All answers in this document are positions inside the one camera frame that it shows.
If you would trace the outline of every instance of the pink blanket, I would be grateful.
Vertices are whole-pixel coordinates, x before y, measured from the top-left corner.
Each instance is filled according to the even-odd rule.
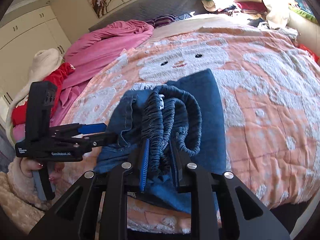
[[[50,125],[60,125],[91,78],[119,57],[124,49],[139,46],[149,39],[152,33],[153,27],[145,22],[117,21],[100,30],[84,34],[72,44],[64,58],[76,68],[76,71],[62,84],[58,109]],[[16,141],[24,139],[24,125],[13,128],[13,137]]]

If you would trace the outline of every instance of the bed sheet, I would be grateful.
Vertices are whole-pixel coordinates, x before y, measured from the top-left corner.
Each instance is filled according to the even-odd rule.
[[[62,124],[108,124],[126,90],[153,88],[206,68],[224,108],[226,170],[269,208],[309,200],[320,186],[320,69],[278,33],[203,27],[124,51],[89,82]],[[98,153],[66,163],[64,186],[92,169]],[[186,233],[190,217],[128,198],[128,227]]]

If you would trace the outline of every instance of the silver screw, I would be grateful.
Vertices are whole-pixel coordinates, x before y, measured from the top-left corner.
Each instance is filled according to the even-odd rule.
[[[131,168],[131,163],[128,163],[128,162],[122,163],[121,167],[124,168],[124,169]]]
[[[188,163],[188,164],[187,164],[187,167],[188,167],[189,169],[194,170],[195,168],[197,168],[197,164],[195,164],[195,163]]]
[[[84,177],[86,179],[91,179],[92,177],[94,176],[94,173],[92,171],[87,171],[85,174],[84,174]]]
[[[234,175],[233,175],[232,172],[227,171],[227,172],[224,173],[224,176],[225,176],[227,179],[232,179]]]

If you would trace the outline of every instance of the bed headboard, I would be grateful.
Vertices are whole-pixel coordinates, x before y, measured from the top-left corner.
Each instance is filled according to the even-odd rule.
[[[110,14],[89,28],[89,31],[104,28],[115,21],[131,19],[145,21],[165,14],[180,16],[193,11],[195,11],[195,15],[207,13],[201,0],[137,0]]]

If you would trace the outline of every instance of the bed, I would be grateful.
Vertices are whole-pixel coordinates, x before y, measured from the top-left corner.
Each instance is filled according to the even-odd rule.
[[[190,6],[179,8],[176,13],[172,7],[170,13],[190,12],[197,0],[189,1]],[[150,8],[150,0],[138,2],[139,8],[147,5]],[[127,20],[123,18],[127,10],[132,11],[132,8],[123,8],[90,31],[110,21]],[[139,20],[145,20],[145,17],[137,16]],[[123,51],[120,57],[89,81],[61,124],[108,123],[126,90],[152,88],[209,67],[219,85],[225,111],[226,170],[233,171],[271,208],[294,237],[301,230],[301,226],[295,227],[297,219],[313,213],[320,198],[317,194],[320,186],[318,170],[314,166],[318,161],[316,128],[313,128],[319,122],[317,116],[310,117],[304,113],[313,99],[307,103],[299,101],[299,93],[302,93],[299,89],[307,86],[303,78],[312,77],[308,79],[311,84],[308,91],[315,91],[318,96],[320,69],[287,37],[236,23],[236,19],[225,15],[201,15],[155,29],[150,39],[136,49]],[[185,48],[186,55],[188,50],[192,50],[205,56],[200,57],[197,64],[189,67],[186,64],[183,69],[174,68],[175,61],[188,59],[187,56],[179,58],[179,48]],[[206,57],[205,53],[215,57]],[[159,68],[166,57],[174,62]],[[212,61],[215,63],[213,67],[209,64]],[[289,70],[286,70],[286,64],[290,66]],[[289,74],[299,80],[296,87],[292,87],[285,78]],[[310,127],[308,133],[305,132],[307,126]],[[259,142],[267,143],[257,145],[257,138],[260,138]],[[66,163],[60,185],[62,192],[85,171],[94,168],[99,150],[86,154],[80,163]],[[299,158],[301,155],[306,157],[305,162]],[[292,173],[293,166],[300,168]],[[190,216],[129,197],[128,227],[142,232],[188,233]]]

